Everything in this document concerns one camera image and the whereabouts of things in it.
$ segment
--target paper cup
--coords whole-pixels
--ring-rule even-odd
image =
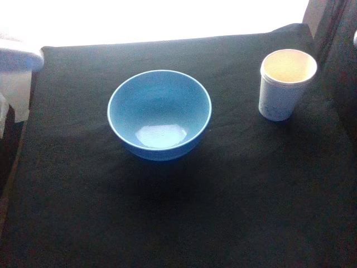
[[[299,50],[283,49],[266,56],[260,68],[260,113],[273,121],[288,119],[316,70],[315,59]]]

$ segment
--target bowl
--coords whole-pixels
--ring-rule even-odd
[[[108,121],[124,146],[144,159],[166,161],[191,151],[211,117],[206,89],[170,70],[131,77],[113,93]]]

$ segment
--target black cloth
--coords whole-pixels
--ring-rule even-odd
[[[1,240],[9,267],[318,267],[352,260],[355,155],[315,80],[291,119],[258,112],[263,58],[313,55],[307,26],[256,35],[45,47]],[[200,144],[169,162],[129,153],[114,90],[170,69],[207,89]]]

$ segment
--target tableware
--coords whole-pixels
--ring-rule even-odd
[[[303,51],[283,49],[266,56],[260,68],[260,113],[272,121],[288,119],[316,70],[315,59]]]
[[[130,152],[166,161],[199,143],[211,111],[210,97],[197,80],[178,71],[154,70],[131,77],[115,90],[108,121]]]

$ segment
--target white cup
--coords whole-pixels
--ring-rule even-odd
[[[315,59],[295,50],[275,51],[262,62],[259,111],[267,119],[289,118],[317,70]]]

